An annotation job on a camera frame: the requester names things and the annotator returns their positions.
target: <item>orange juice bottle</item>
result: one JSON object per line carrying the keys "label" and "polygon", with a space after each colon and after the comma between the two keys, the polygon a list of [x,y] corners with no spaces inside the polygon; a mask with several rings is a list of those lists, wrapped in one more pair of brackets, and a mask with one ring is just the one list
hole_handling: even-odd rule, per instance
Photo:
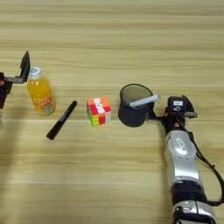
{"label": "orange juice bottle", "polygon": [[30,71],[27,89],[31,95],[35,109],[42,116],[49,116],[56,108],[49,80],[41,74],[39,67]]}

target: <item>silver metal part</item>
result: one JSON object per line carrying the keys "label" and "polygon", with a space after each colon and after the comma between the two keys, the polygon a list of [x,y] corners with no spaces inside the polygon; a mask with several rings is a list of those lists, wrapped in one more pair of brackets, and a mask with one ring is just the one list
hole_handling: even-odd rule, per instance
{"label": "silver metal part", "polygon": [[5,81],[10,81],[13,83],[24,83],[24,79],[21,77],[4,77]]}
{"label": "silver metal part", "polygon": [[195,221],[190,221],[190,220],[178,220],[175,224],[207,224],[205,222],[195,222]]}
{"label": "silver metal part", "polygon": [[195,165],[196,149],[187,132],[172,130],[166,138],[165,157],[168,163],[169,186],[178,181],[192,180],[202,186]]}
{"label": "silver metal part", "polygon": [[172,212],[179,210],[179,207],[182,207],[185,214],[196,214],[198,216],[209,217],[213,223],[218,224],[218,221],[215,218],[214,210],[205,203],[194,201],[194,200],[185,200],[176,204]]}

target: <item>black cup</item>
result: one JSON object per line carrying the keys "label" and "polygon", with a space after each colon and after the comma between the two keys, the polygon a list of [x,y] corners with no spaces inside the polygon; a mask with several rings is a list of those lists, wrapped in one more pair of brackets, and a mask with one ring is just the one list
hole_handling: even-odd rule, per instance
{"label": "black cup", "polygon": [[121,104],[118,112],[120,121],[130,127],[138,127],[144,124],[149,111],[153,110],[154,102],[135,108],[131,107],[130,103],[151,95],[153,93],[147,87],[139,84],[129,84],[123,87],[120,92]]}

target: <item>wood grain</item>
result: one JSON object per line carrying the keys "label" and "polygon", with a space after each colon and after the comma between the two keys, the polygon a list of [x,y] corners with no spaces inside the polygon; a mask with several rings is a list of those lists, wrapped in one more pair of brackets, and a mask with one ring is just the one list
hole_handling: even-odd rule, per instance
{"label": "wood grain", "polygon": [[[165,224],[172,222],[165,133],[117,117],[119,91],[136,82],[167,97],[187,95],[188,122],[224,175],[224,2],[220,0],[2,0],[1,71],[19,73],[26,50],[51,80],[57,109],[35,114],[25,85],[8,96],[0,130],[1,224]],[[93,128],[89,97],[106,95],[113,121]],[[72,100],[79,105],[54,141],[46,139]],[[221,189],[199,162],[207,196]],[[220,223],[223,206],[215,208]]]}

